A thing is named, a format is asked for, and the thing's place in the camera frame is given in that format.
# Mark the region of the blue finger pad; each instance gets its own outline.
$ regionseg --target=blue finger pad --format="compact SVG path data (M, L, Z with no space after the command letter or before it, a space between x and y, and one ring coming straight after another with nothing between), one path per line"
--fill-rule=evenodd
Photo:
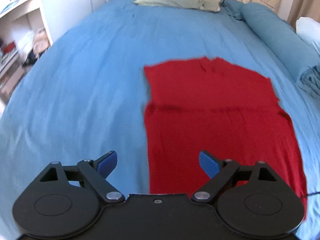
M117 153L114 152L98 164L98 173L106 178L115 169L118 162Z
M204 172L209 176L210 179L212 179L220 171L218 163L216 163L213 159L211 159L203 152L200 152L199 163L200 167L204 170Z

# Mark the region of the blue comforter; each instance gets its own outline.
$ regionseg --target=blue comforter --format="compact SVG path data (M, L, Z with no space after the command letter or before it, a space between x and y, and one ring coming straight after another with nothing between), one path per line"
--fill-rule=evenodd
M108 180L125 195L148 193L143 66L208 56L270 77L291 116L308 192L320 190L320 105L297 87L246 23L219 13L111 0L60 38L16 88L0 119L0 235L19 234L12 204L51 161L74 165L118 152ZM320 197L308 200L302 239L320 232Z

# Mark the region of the red box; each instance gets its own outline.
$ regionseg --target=red box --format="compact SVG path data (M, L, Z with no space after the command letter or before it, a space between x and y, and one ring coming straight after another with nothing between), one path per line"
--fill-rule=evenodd
M16 47L16 45L14 44L14 41L13 42L10 42L9 44L7 44L6 46L4 46L3 48L3 53L4 54L7 54L9 53L10 51L13 51L13 49Z

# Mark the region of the white pillow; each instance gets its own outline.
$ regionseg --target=white pillow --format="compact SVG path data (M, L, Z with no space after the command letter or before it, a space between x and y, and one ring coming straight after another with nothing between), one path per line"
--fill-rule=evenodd
M300 17L296 28L300 38L320 56L320 23L308 17Z

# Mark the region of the red cloth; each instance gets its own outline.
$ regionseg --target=red cloth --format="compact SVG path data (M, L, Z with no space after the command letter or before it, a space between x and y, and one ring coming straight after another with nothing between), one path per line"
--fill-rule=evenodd
M194 193L209 180L199 165L207 150L241 165L266 161L299 197L307 194L292 121L270 79L220 58L144 69L150 193Z

